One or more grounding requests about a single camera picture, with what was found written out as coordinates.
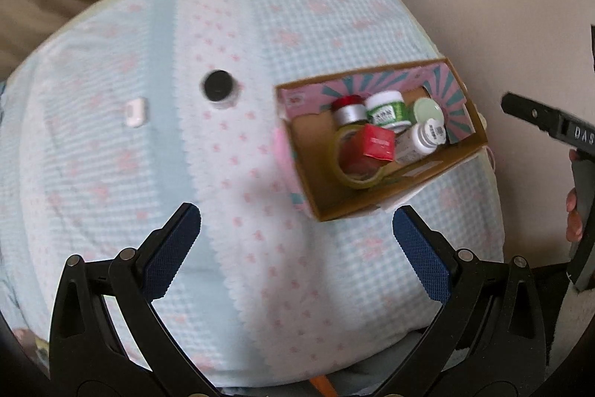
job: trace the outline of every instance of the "bed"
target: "bed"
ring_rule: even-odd
[[[104,0],[11,75],[0,97],[0,310],[49,336],[64,261],[114,257],[181,202],[200,237],[154,307],[227,393],[268,395],[327,374],[370,391],[439,305],[392,235],[395,206],[315,222],[276,158],[273,85],[440,53],[400,0]],[[231,72],[238,105],[215,111],[201,77]],[[147,123],[124,124],[144,98]],[[408,201],[455,248],[501,261],[504,229],[488,154]],[[129,357],[144,365],[115,302]]]

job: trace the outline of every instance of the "tape roll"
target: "tape roll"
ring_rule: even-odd
[[[349,177],[349,175],[345,174],[338,165],[338,151],[341,148],[341,145],[353,137],[363,127],[363,125],[347,125],[341,127],[332,138],[328,150],[328,163],[332,173],[341,184],[350,187],[351,189],[369,189],[378,184],[385,176],[385,168],[381,167],[372,177],[359,180],[357,178]]]

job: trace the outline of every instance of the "open box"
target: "open box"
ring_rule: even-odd
[[[334,177],[330,166],[328,147],[336,127],[329,106],[341,96],[368,97],[384,90],[402,92],[407,105],[421,96],[432,96],[444,113],[448,145],[407,166],[389,164],[387,175],[374,187],[350,189]],[[276,86],[276,95],[302,193],[319,221],[375,209],[382,201],[440,175],[487,144],[465,84],[446,58],[305,78]]]

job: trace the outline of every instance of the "textured blue pad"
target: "textured blue pad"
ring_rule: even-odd
[[[188,251],[200,232],[200,211],[188,204],[178,223],[165,234],[143,274],[143,295],[147,301],[163,298]]]
[[[413,266],[430,299],[445,305],[452,292],[450,272],[425,238],[423,229],[430,231],[427,226],[417,227],[403,208],[395,211],[393,216],[395,239]]]

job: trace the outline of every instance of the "small red box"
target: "small red box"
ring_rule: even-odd
[[[373,175],[394,156],[395,132],[366,124],[340,148],[338,164],[346,175]]]

